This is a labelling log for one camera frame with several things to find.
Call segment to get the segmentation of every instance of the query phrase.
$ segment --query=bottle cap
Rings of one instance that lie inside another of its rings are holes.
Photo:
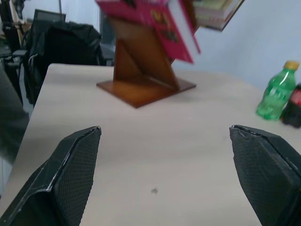
[[[285,65],[284,68],[285,69],[292,69],[292,70],[298,70],[300,63],[298,61],[293,61],[293,60],[288,60]]]

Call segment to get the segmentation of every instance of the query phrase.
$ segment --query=white table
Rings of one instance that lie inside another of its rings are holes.
[[[255,115],[262,91],[224,74],[178,72],[197,88],[134,109],[96,87],[112,73],[49,67],[0,215],[63,137],[100,125],[82,226],[259,226],[238,181],[229,127],[264,129],[296,149],[301,144],[299,130]]]

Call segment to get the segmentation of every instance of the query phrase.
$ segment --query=bottle label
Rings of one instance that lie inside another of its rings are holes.
[[[292,94],[292,96],[290,98],[290,102],[292,102],[292,103],[294,103],[296,105],[301,106],[301,90],[296,89],[293,92],[293,94]]]
[[[280,87],[268,86],[265,95],[286,102],[290,98],[291,93],[292,92],[290,90],[282,89]]]

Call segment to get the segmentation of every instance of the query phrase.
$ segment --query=pink book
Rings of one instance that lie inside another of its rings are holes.
[[[152,26],[171,59],[193,63],[200,48],[182,0],[96,0],[101,10],[131,22]]]

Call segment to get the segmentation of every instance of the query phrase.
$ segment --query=red bottle label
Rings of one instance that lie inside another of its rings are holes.
[[[296,105],[301,106],[301,90],[296,89],[293,92],[293,94],[292,94],[292,96],[290,98],[290,102],[292,102],[292,103],[294,103]]]

